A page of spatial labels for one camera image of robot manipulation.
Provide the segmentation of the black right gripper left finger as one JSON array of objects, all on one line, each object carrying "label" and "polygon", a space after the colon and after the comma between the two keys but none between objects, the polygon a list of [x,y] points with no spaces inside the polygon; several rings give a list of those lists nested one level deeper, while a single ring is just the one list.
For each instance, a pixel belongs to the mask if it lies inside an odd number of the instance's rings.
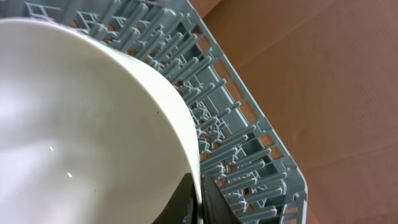
[{"label": "black right gripper left finger", "polygon": [[197,224],[197,195],[191,173],[186,173],[152,224]]}]

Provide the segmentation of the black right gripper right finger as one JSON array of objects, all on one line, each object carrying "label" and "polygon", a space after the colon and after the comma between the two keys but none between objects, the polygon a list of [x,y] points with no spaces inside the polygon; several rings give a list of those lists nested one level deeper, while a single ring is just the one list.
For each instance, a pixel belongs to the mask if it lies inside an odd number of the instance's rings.
[{"label": "black right gripper right finger", "polygon": [[201,194],[205,224],[242,224],[231,210],[212,176],[202,175]]}]

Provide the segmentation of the white small bowl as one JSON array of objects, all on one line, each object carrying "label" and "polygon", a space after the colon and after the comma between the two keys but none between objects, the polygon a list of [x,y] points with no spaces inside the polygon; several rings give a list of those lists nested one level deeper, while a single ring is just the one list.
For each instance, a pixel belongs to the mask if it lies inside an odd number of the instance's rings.
[{"label": "white small bowl", "polygon": [[1,222],[152,223],[198,139],[157,70],[65,26],[1,20]]}]

